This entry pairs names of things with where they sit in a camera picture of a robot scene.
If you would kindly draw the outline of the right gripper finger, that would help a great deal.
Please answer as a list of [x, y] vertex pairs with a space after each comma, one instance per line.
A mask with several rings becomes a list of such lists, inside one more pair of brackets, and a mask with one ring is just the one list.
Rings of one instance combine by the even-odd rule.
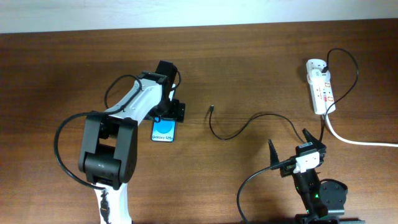
[[268, 140], [269, 151], [270, 151], [270, 166], [274, 167], [280, 163], [277, 151], [271, 139]]
[[312, 134], [310, 134], [307, 129], [304, 128], [302, 132], [307, 142], [311, 142], [316, 148], [324, 148], [324, 144], [317, 138], [315, 138]]

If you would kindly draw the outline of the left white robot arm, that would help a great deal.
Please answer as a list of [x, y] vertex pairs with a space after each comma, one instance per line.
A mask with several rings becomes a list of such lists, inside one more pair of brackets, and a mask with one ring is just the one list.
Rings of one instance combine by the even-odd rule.
[[147, 119], [183, 122], [185, 105], [174, 98], [178, 68], [161, 60], [136, 76], [114, 106], [85, 120], [78, 168], [95, 187], [101, 223], [132, 223], [127, 183], [137, 163], [137, 132]]

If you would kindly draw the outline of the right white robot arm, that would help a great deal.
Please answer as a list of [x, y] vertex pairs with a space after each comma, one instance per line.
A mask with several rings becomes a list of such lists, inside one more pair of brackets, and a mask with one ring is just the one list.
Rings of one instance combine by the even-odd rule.
[[295, 155], [280, 161], [271, 140], [271, 169], [280, 170], [281, 177], [291, 176], [300, 195], [306, 214], [297, 214], [295, 223], [365, 223], [358, 218], [343, 218], [348, 194], [346, 184], [334, 179], [319, 179], [316, 168], [320, 167], [326, 155], [326, 146], [303, 130], [305, 144], [295, 148]]

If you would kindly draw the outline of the blue Samsung Galaxy smartphone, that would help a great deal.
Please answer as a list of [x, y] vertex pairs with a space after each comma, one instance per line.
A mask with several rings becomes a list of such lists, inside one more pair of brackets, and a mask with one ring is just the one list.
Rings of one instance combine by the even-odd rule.
[[153, 123], [151, 140], [156, 142], [173, 142], [175, 138], [176, 121], [159, 119]]

